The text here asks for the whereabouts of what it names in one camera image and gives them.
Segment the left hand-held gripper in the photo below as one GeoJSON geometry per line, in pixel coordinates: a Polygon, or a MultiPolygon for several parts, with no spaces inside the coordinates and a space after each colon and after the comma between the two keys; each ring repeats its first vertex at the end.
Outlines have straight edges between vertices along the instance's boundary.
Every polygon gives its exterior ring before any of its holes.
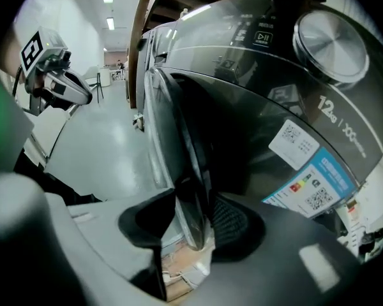
{"type": "Polygon", "coordinates": [[[20,52],[24,87],[30,95],[29,113],[39,115],[45,109],[45,100],[35,92],[38,77],[50,72],[52,105],[88,105],[93,96],[89,84],[74,71],[55,71],[70,66],[71,52],[52,29],[39,27],[20,52]]]}

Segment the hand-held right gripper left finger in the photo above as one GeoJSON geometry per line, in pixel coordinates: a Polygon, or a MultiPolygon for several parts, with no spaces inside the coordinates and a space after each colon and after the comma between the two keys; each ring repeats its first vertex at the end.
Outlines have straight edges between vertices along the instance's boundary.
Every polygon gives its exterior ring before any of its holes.
{"type": "Polygon", "coordinates": [[[173,189],[70,207],[45,197],[85,300],[166,300],[161,239],[174,217],[173,189]]]}

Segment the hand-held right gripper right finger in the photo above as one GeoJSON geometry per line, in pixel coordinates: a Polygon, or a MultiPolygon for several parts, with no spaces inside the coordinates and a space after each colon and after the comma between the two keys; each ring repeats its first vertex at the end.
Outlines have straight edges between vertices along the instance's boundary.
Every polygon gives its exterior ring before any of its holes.
{"type": "Polygon", "coordinates": [[[187,305],[329,305],[359,261],[319,223],[229,193],[210,194],[210,273],[187,305]]]}

